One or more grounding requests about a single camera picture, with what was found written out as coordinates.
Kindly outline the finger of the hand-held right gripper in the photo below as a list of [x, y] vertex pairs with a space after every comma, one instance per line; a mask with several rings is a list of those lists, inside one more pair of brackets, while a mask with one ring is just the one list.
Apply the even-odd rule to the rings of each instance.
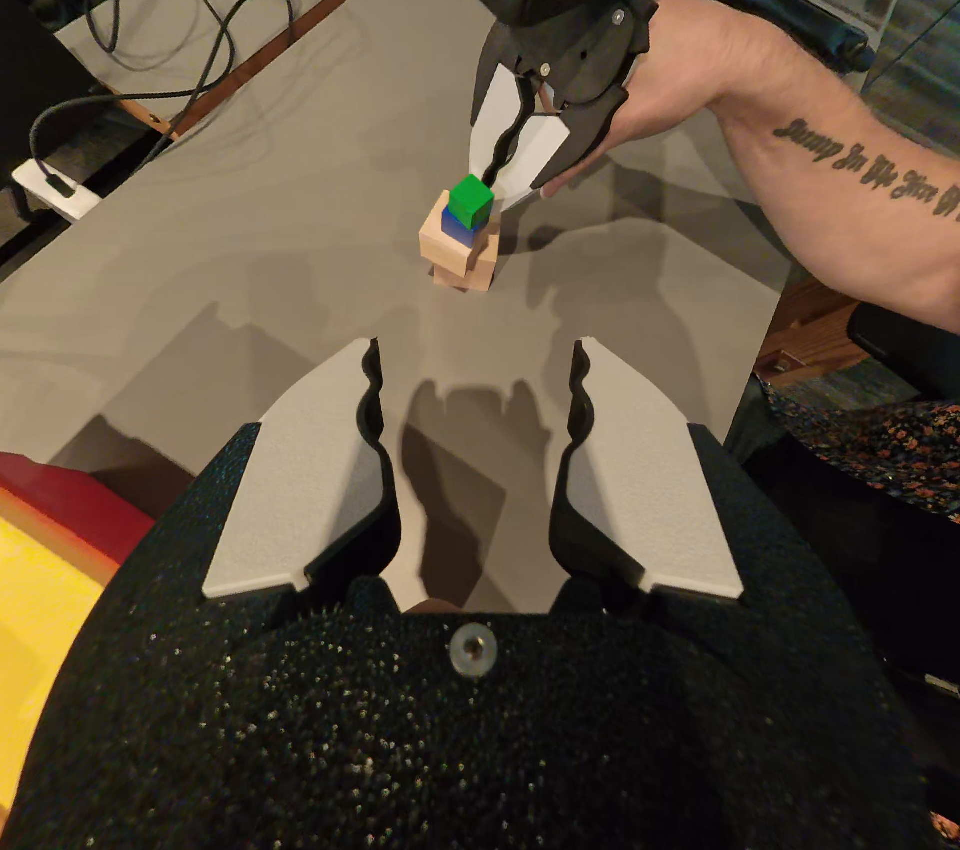
[[584, 161], [606, 139], [628, 96], [625, 87], [611, 87], [589, 103], [534, 113], [523, 124], [510, 161], [497, 174], [493, 209], [510, 209]]
[[479, 57], [470, 116], [469, 172], [492, 187], [534, 114], [535, 81], [511, 28], [490, 30]]

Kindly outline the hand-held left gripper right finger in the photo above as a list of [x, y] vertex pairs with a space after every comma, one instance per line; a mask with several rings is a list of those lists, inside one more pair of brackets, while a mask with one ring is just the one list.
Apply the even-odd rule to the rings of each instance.
[[657, 590], [736, 601], [744, 584], [687, 417], [594, 337], [573, 347], [569, 443], [549, 546], [605, 601]]

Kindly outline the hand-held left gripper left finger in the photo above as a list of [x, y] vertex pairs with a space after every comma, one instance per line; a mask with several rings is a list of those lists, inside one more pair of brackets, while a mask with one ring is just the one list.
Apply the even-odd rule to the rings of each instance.
[[259, 422], [202, 592], [208, 599], [292, 587], [342, 600], [378, 576], [402, 539], [381, 443], [378, 340], [357, 339], [299, 380]]

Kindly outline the green wooden cube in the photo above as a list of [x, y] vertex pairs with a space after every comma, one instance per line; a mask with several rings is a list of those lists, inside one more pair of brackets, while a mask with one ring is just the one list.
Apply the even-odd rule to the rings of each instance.
[[447, 208], [459, 225], [475, 231], [491, 216], [494, 199], [491, 188], [470, 173], [450, 191]]

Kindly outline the blue wooden cube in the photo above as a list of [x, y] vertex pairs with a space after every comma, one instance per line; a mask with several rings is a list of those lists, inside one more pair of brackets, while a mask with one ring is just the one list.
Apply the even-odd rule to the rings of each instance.
[[467, 247], [474, 247], [479, 236], [489, 225], [491, 215], [487, 214], [473, 227], [468, 227], [462, 223], [451, 211], [450, 206], [445, 206], [440, 213], [440, 228], [450, 239]]

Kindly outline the pale wooden cube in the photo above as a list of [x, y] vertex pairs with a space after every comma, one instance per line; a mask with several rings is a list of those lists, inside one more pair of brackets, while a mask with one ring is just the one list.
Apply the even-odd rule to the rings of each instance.
[[418, 233], [419, 250], [421, 256], [432, 264], [464, 276], [475, 265], [493, 235], [499, 233], [500, 215], [492, 215], [473, 245], [467, 246], [442, 231], [442, 212], [448, 207], [449, 198], [449, 190], [440, 192]]
[[469, 266], [465, 275], [460, 276], [437, 264], [432, 266], [433, 282], [437, 286], [458, 291], [486, 292], [494, 280], [499, 253], [499, 225], [491, 226], [478, 239], [477, 246], [471, 250]]

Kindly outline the person's right forearm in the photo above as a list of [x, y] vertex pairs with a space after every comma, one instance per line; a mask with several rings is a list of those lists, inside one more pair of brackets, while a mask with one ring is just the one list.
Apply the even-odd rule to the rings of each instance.
[[785, 247], [837, 292], [958, 333], [958, 160], [882, 124], [767, 22], [725, 37], [710, 108]]

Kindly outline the person's right hand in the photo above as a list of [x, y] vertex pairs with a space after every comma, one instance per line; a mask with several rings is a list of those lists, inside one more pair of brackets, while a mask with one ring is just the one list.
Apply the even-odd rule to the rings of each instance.
[[760, 21], [711, 0], [654, 0], [650, 48], [594, 150], [541, 188], [550, 197], [613, 149], [670, 131], [738, 89]]

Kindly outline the grey table mat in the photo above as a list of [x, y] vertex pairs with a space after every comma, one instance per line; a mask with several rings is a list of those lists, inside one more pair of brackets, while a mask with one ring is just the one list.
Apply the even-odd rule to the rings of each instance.
[[348, 0], [2, 283], [2, 451], [157, 458], [162, 510], [242, 424], [378, 338], [401, 606], [533, 612], [574, 341], [593, 336], [723, 439], [790, 263], [713, 117], [602, 158], [502, 222], [487, 292], [418, 234], [467, 170], [475, 0]]

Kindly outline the floral patterned clothing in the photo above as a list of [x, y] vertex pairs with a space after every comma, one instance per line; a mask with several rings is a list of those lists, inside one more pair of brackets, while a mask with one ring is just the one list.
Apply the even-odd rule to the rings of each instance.
[[818, 460], [873, 489], [959, 523], [959, 405], [905, 401], [823, 410], [763, 384], [776, 420]]

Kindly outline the red and yellow box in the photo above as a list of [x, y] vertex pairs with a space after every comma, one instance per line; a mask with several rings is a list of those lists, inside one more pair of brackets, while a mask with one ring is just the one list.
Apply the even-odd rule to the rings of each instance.
[[67, 653], [154, 522], [90, 474], [2, 452], [2, 824]]

